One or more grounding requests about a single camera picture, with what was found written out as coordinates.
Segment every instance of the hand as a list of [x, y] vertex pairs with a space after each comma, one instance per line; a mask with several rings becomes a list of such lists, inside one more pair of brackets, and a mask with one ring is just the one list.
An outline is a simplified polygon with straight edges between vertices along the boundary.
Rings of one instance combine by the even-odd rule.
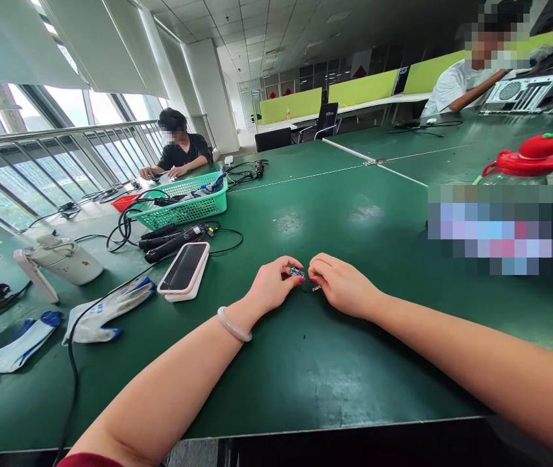
[[282, 256], [259, 268], [243, 300], [258, 310], [261, 316], [282, 304], [289, 292], [304, 282], [304, 277], [289, 275], [288, 265], [302, 269], [300, 261], [289, 256]]
[[140, 169], [140, 176], [145, 180], [153, 180], [156, 173], [160, 172], [156, 172], [153, 167], [145, 167], [144, 169]]
[[389, 297], [354, 266], [326, 253], [320, 253], [311, 260], [309, 280], [322, 287], [331, 305], [357, 318], [370, 320], [374, 310]]
[[173, 167], [168, 171], [168, 178], [176, 178], [178, 176], [185, 175], [188, 172], [188, 167], [186, 165], [182, 165], [181, 167]]

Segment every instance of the man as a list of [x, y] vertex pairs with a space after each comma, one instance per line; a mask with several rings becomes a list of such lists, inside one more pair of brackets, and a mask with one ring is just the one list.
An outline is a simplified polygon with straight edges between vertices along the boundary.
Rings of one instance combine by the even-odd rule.
[[494, 13], [484, 15], [478, 30], [472, 35], [471, 60], [460, 60], [445, 70], [432, 90], [421, 117], [445, 112], [460, 112], [465, 107], [480, 104], [482, 96], [496, 82], [510, 78], [510, 70], [491, 69], [491, 60], [511, 40], [517, 24], [529, 13], [532, 0], [502, 0]]
[[140, 171], [142, 178], [150, 180], [154, 175], [166, 171], [169, 178], [174, 178], [213, 162], [205, 139], [199, 134], [188, 133], [186, 118], [181, 112], [171, 108], [162, 110], [158, 124], [164, 130], [168, 144], [162, 151], [158, 165]]

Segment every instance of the smartphone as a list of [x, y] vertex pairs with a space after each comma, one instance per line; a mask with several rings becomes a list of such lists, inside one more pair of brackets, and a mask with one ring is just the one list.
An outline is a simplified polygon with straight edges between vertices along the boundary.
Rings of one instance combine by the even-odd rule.
[[186, 243], [181, 247], [172, 264], [158, 285], [158, 293], [187, 294], [194, 287], [203, 263], [210, 252], [207, 242]]

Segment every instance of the bracelet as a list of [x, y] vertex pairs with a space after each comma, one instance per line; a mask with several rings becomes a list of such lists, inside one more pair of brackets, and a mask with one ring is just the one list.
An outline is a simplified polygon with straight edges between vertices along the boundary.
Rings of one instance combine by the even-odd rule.
[[250, 342], [252, 339], [252, 333], [244, 333], [240, 331], [238, 328], [235, 327], [232, 323], [230, 323], [227, 320], [227, 316], [225, 315], [225, 310], [227, 307], [220, 307], [218, 309], [218, 317], [220, 318], [220, 322], [223, 324], [223, 326], [231, 333], [233, 337], [236, 339], [241, 340], [242, 342]]

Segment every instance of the dark hair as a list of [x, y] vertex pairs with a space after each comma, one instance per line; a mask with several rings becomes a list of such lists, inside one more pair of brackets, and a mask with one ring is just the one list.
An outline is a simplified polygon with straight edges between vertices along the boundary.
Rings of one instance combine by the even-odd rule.
[[515, 25], [523, 22], [523, 16], [530, 12], [532, 0], [502, 0], [491, 5], [492, 12], [484, 14], [478, 25], [482, 32], [511, 32]]
[[171, 108], [165, 108], [160, 112], [160, 118], [158, 125], [167, 131], [185, 131], [186, 130], [186, 118], [178, 110]]

